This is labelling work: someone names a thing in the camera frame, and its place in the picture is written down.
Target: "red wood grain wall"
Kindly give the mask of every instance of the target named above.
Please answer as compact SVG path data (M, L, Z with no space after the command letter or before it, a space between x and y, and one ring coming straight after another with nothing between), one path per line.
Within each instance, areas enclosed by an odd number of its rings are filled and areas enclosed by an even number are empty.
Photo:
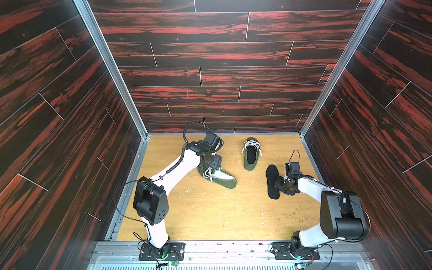
M305 136L326 181L360 195L381 270L432 268L431 15L387 0Z
M299 131L368 5L89 3L150 133L182 132L194 120L219 132Z
M0 3L0 269L85 269L140 136L72 0Z

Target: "green shoe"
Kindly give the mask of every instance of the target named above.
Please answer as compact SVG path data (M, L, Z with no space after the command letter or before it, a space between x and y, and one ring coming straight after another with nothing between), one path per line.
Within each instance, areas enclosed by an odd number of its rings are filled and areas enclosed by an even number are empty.
M198 172L202 177L210 180L212 183L218 183L226 188L235 188L237 180L231 174L225 172L222 168L216 170L204 165L198 166Z
M245 150L245 169L247 171L253 171L258 163L259 155L261 155L261 158L263 157L260 143L255 138L249 138L245 141L245 146L241 151L241 155L243 155L243 151Z

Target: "light wood surface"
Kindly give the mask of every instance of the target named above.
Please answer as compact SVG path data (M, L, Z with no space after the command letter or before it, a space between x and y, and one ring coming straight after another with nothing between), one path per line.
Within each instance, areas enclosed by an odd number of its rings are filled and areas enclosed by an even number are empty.
M223 157L222 168L237 179L234 189L224 188L204 179L197 171L187 174L168 196L169 213L165 218L166 231L172 240L282 240L293 232L308 229L319 223L320 204L312 197L298 193L280 194L272 200L267 194L266 169L274 164L285 175L285 163L294 149L300 152L303 174L316 177L312 164L298 135L254 135L263 157L254 171L243 167L241 150L249 135L221 136L225 145L218 152ZM204 135L188 135L198 141ZM144 156L139 176L151 177L180 154L183 137L152 136ZM140 219L132 207L132 194L126 216ZM133 232L146 238L142 223L124 219L117 240L136 240Z

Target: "shoe insole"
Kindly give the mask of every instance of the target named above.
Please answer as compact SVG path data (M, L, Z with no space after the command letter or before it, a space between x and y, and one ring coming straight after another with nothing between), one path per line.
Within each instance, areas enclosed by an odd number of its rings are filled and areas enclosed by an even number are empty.
M270 165L266 171L267 176L267 193L270 199L277 200L280 197L279 190L274 187L277 178L279 177L279 171L275 165Z
M248 159L249 164L254 164L255 160L257 159L257 149L254 146L248 146L246 147L247 155L246 158Z

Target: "wire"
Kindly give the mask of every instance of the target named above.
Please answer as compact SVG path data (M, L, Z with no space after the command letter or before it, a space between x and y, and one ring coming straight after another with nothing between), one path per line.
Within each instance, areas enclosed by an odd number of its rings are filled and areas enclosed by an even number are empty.
M330 261L328 262L328 265L322 269L322 270L325 270L325 269L327 269L327 268L329 267L329 265L330 265L330 263L331 263L331 259L333 259L333 247L330 246L329 244L324 244L324 245L322 245L322 247L323 247L323 246L329 246L329 247L331 248L331 257L330 257Z
M201 124L203 124L208 130L209 130L209 132L211 132L211 130L210 130L210 128L204 123L204 122L201 122L201 121L193 121L193 122L190 122L189 124L187 124L185 127L184 127L184 129L183 129L183 139L184 139L184 141L186 142L186 143L189 143L189 141L186 139L186 130L187 130L187 128L190 126L190 125L192 125L192 124L194 124L194 123L201 123Z

